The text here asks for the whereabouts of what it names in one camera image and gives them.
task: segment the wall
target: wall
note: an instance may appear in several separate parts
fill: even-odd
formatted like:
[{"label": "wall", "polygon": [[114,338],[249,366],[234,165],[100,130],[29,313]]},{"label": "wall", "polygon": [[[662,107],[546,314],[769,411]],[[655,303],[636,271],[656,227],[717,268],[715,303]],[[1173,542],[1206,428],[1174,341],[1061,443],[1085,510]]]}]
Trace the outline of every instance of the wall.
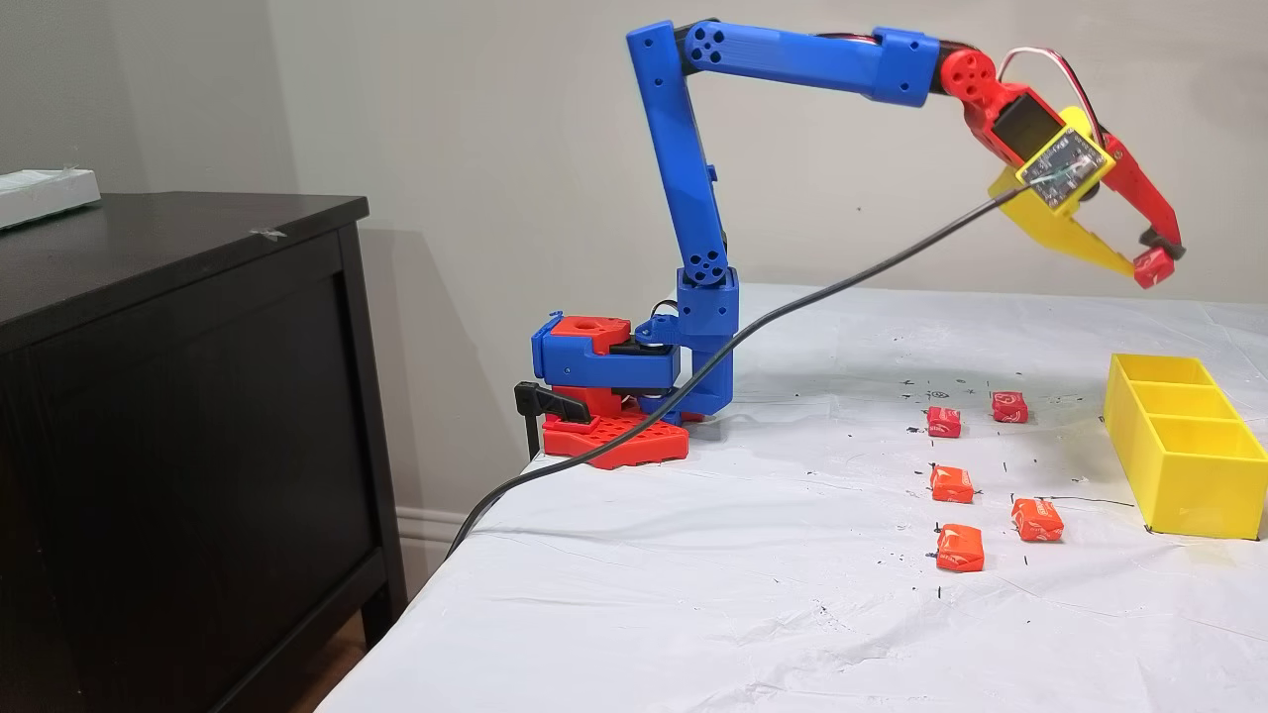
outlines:
[{"label": "wall", "polygon": [[[454,514],[522,466],[510,388],[531,373],[527,336],[547,313],[637,318],[672,288],[676,250],[624,43],[649,22],[890,24],[997,57],[1014,44],[1058,47],[1193,247],[1149,297],[1268,298],[1253,194],[1265,155],[1268,49],[1258,37],[1268,5],[1252,0],[1071,0],[1056,10],[1037,0],[110,0],[109,10],[113,43],[68,49],[94,79],[48,86],[103,95],[110,122],[131,121],[110,134],[122,143],[100,145],[93,122],[49,136],[25,124],[33,136],[96,137],[100,152],[81,164],[108,186],[369,195],[363,235],[389,447],[418,567]],[[81,34],[99,30],[75,18]],[[1073,99],[1038,60],[1019,60],[1017,72],[1054,103]],[[105,101],[120,76],[122,108]],[[692,91],[746,280],[817,284],[853,271],[976,204],[998,171],[947,98],[912,110],[706,75]],[[1136,251],[1142,222],[1117,197],[1104,193],[1082,216]],[[1040,250],[999,216],[874,284],[1141,294]]]},{"label": "wall", "polygon": [[0,174],[109,169],[109,190],[145,190],[136,117],[96,0],[0,3]]}]

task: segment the baseboard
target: baseboard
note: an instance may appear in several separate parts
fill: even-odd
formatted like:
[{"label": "baseboard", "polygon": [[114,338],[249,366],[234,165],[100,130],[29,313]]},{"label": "baseboard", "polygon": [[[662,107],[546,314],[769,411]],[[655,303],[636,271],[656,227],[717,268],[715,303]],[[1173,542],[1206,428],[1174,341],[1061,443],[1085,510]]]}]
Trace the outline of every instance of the baseboard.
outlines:
[{"label": "baseboard", "polygon": [[397,506],[397,525],[401,528],[401,537],[407,539],[449,544],[454,542],[463,518],[459,513]]},{"label": "baseboard", "polygon": [[422,507],[397,507],[404,579],[413,598],[445,561],[464,515]]}]

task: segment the white tablecloth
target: white tablecloth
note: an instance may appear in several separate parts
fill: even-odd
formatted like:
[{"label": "white tablecloth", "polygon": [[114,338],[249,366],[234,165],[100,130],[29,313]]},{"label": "white tablecloth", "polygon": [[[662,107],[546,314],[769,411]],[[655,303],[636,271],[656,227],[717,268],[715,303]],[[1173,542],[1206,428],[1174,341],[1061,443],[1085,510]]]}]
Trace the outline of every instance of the white tablecloth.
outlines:
[{"label": "white tablecloth", "polygon": [[[1115,351],[1201,358],[1263,440],[1268,307],[850,291],[739,348],[685,461],[512,491],[320,710],[1268,710],[1268,542],[1080,500],[1060,543],[1012,529],[1011,494],[1135,502]],[[962,438],[909,433],[931,403]],[[981,495],[935,502],[931,462]],[[981,528],[985,571],[937,570],[935,523]]]}]

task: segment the yellow compartment box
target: yellow compartment box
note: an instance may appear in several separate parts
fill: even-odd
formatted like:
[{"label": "yellow compartment box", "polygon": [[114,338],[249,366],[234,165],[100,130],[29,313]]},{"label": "yellow compartment box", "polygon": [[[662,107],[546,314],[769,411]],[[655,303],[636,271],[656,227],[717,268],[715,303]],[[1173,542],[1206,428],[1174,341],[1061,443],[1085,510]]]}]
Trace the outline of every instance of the yellow compartment box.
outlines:
[{"label": "yellow compartment box", "polygon": [[1258,537],[1268,455],[1201,362],[1115,354],[1106,428],[1151,529]]}]

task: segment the table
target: table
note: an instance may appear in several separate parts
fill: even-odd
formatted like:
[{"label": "table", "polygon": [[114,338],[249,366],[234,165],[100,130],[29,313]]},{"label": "table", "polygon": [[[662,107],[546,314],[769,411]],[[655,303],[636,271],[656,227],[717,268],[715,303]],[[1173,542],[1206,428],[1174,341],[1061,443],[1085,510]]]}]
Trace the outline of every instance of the table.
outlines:
[{"label": "table", "polygon": [[404,609],[366,212],[105,195],[0,232],[0,710],[284,710]]},{"label": "table", "polygon": [[[743,313],[806,292],[747,285]],[[1083,500],[1060,543],[1011,527],[1014,495],[1134,502],[1115,351],[1203,359],[1268,435],[1268,307],[850,291],[739,348],[685,461],[508,494],[320,710],[1263,709],[1268,543]],[[919,433],[929,405],[964,436]],[[981,495],[932,501],[931,462]],[[935,567],[938,523],[983,529],[983,572]]]}]

